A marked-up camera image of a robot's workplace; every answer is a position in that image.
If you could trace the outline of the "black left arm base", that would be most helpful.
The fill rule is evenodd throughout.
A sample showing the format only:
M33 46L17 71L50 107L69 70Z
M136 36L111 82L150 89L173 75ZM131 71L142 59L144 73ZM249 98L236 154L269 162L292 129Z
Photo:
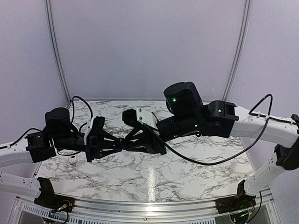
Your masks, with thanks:
M53 186L49 179L38 177L39 181L39 195L34 199L34 204L43 206L45 208L58 211L59 208L66 205L66 208L62 208L63 211L72 212L75 199L69 196L63 196L54 192Z

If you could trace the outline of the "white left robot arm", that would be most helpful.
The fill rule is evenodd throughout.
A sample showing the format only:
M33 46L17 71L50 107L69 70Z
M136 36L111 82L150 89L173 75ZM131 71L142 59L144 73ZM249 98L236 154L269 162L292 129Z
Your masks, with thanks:
M34 130L34 133L25 132L15 142L0 146L1 168L21 163L39 163L57 155L52 139L45 133ZM50 208L59 204L59 197L47 178L26 178L1 172L0 190L41 199Z

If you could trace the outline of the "white earbud charging case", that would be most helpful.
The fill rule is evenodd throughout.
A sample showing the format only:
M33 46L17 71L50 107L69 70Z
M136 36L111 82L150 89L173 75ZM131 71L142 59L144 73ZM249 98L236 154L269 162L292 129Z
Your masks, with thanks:
M69 162L70 164L76 164L76 163L78 162L78 158L77 158L77 156L76 156L76 155L69 156L69 157L68 157L68 162Z

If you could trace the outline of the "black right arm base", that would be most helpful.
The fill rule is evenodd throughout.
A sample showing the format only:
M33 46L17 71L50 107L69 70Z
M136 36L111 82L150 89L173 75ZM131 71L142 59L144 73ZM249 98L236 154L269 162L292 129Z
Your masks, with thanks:
M250 196L245 191L245 180L237 186L237 193L234 196L227 196L215 200L216 209L219 214L233 212L256 205L256 196Z

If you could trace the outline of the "left aluminium wall post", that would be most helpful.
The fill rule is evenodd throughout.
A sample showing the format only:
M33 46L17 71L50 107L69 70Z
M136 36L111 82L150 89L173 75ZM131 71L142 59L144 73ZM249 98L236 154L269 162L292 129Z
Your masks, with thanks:
M59 47L57 43L57 37L55 32L55 24L52 10L52 2L50 0L45 0L45 10L48 23L48 30L50 35L50 43L53 51L54 62L57 67L58 77L62 86L62 91L66 101L69 103L71 101L71 96L69 88L67 86L66 77L64 74L63 64L60 57Z

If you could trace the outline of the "aluminium front rail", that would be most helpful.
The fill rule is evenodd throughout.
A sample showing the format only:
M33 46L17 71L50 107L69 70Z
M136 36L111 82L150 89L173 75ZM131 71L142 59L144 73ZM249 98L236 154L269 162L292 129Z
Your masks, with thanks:
M279 224L272 195L268 189L256 197L256 204L232 211L217 199L178 202L123 202L73 198L72 210L52 213L33 199L19 196L11 212L10 224Z

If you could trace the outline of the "right aluminium wall post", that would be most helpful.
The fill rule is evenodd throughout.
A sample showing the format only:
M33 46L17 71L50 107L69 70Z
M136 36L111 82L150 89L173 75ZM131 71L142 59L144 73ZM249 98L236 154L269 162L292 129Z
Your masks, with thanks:
M229 94L231 92L236 74L237 74L237 69L238 65L240 62L240 58L242 55L242 50L244 47L244 43L246 40L246 34L248 31L248 25L249 25L249 17L250 17L250 10L251 10L251 0L245 0L244 2L244 8L243 8L243 13L242 13L242 20L241 20L241 27L240 27L240 32L237 40L237 45L235 49L235 54L233 57L232 65L229 71L229 76L225 85L225 89L222 95L222 101L227 101Z

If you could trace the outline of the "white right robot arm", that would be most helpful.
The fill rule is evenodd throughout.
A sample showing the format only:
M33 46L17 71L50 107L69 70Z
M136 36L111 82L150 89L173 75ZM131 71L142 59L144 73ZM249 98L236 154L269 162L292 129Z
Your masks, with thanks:
M299 167L298 162L291 158L299 148L299 126L294 117L279 119L220 101L201 108L178 110L172 117L161 121L150 112L140 113L146 118L138 118L134 109L125 110L122 120L133 128L131 134L143 131L137 136L139 146L161 154L166 153L167 141L189 135L248 137L276 143L276 160L270 158L252 177L238 184L237 195L231 202L236 209L243 208L250 197L283 172Z

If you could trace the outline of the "aluminium wall post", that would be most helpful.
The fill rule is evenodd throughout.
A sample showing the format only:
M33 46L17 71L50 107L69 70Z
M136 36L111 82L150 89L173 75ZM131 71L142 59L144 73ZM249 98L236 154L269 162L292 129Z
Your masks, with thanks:
M50 43L53 51L54 62L57 67L58 77L62 86L62 91L66 101L69 103L71 101L71 96L69 88L67 86L66 77L64 74L63 64L60 57L59 47L57 43L57 37L55 32L55 24L52 10L52 2L50 0L45 0L45 10L48 23L48 30L50 35Z
M229 71L229 76L225 85L225 89L222 95L222 101L227 101L229 94L231 92L236 74L237 74L237 69L238 65L240 62L240 58L242 55L242 50L244 47L244 43L246 40L246 34L248 31L248 25L249 25L249 17L250 17L250 10L251 10L251 0L245 0L244 2L244 8L243 8L243 13L242 13L242 20L241 20L241 27L240 27L240 32L237 40L237 45L235 49L235 54L233 57L232 65Z

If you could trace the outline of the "black earbud charging case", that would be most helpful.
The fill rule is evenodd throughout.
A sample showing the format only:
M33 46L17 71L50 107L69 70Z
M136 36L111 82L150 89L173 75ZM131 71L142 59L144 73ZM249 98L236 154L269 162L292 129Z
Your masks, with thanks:
M125 150L132 144L132 141L127 140L125 138L118 138L115 141L115 144L117 147L121 147L123 150Z

